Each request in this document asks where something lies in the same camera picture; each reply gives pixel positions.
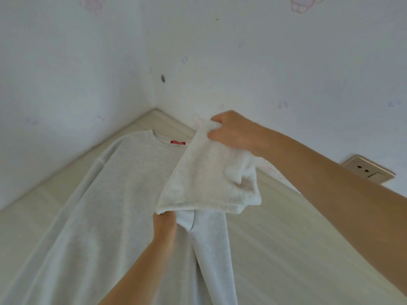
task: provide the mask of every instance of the folded white fabric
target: folded white fabric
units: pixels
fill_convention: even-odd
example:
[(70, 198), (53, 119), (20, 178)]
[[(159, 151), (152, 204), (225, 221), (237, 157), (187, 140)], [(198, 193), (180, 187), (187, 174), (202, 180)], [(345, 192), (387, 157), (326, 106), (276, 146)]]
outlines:
[(255, 157), (207, 137), (221, 126), (208, 121), (197, 131), (164, 186), (157, 214), (197, 209), (239, 214), (247, 205), (261, 204)]

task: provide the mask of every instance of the wall socket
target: wall socket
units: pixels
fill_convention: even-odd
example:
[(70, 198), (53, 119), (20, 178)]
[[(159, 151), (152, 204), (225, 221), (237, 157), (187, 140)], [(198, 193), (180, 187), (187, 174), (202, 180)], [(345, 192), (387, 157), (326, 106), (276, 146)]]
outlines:
[(396, 177), (396, 174), (393, 171), (386, 169), (361, 155), (352, 156), (346, 160), (342, 166), (358, 176), (369, 179), (377, 184), (382, 184)]

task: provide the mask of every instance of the hand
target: hand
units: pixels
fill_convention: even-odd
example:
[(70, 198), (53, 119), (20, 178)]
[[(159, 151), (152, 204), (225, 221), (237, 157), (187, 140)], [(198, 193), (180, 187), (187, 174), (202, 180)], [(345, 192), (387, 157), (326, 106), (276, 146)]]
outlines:
[(154, 241), (165, 241), (173, 244), (177, 232), (177, 217), (174, 211), (153, 215)]
[(245, 149), (256, 155), (256, 147), (262, 142), (265, 128), (250, 121), (233, 110), (220, 113), (212, 121), (222, 123), (222, 127), (208, 133), (208, 138), (226, 146)]

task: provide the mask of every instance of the clothing tag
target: clothing tag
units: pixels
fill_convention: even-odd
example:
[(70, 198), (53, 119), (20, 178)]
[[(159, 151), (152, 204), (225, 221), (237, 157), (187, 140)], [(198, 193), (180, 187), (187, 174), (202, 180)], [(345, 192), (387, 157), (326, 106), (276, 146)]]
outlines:
[(179, 141), (175, 141), (175, 140), (172, 140), (170, 143), (175, 143), (175, 144), (186, 144), (185, 142), (179, 142)]

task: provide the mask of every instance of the person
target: person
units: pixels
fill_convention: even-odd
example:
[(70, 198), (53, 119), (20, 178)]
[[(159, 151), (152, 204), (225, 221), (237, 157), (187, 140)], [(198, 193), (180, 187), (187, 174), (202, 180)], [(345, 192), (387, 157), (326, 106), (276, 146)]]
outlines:
[[(208, 138), (272, 163), (376, 270), (407, 296), (407, 198), (235, 111)], [(154, 239), (100, 304), (149, 304), (174, 247), (174, 212), (153, 215)]]

